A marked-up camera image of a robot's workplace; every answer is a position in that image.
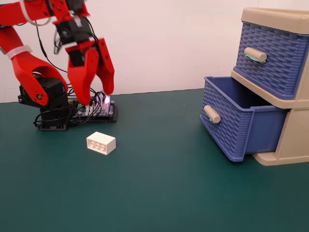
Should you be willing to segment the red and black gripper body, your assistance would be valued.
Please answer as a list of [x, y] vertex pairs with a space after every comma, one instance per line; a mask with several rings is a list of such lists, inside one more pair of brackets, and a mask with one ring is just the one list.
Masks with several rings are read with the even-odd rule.
[[73, 67], [84, 66], [85, 53], [89, 48], [94, 48], [98, 51], [97, 43], [94, 40], [83, 41], [65, 49], [70, 57], [70, 62]]

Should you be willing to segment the red flat gripper finger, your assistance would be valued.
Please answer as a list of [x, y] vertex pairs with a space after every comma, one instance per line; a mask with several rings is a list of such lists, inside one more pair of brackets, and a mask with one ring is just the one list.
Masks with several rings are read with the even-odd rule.
[[114, 90], [114, 67], [104, 38], [99, 39], [98, 48], [100, 58], [97, 68], [97, 76], [102, 82], [104, 93], [106, 95], [111, 95]]

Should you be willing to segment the red rounded gripper finger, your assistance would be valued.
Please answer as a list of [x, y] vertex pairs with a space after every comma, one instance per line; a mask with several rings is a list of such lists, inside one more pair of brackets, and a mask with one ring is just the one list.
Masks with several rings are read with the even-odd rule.
[[73, 66], [69, 59], [67, 76], [75, 92], [76, 98], [82, 105], [90, 103], [90, 85], [98, 67], [98, 52], [89, 48], [85, 52], [84, 66]]

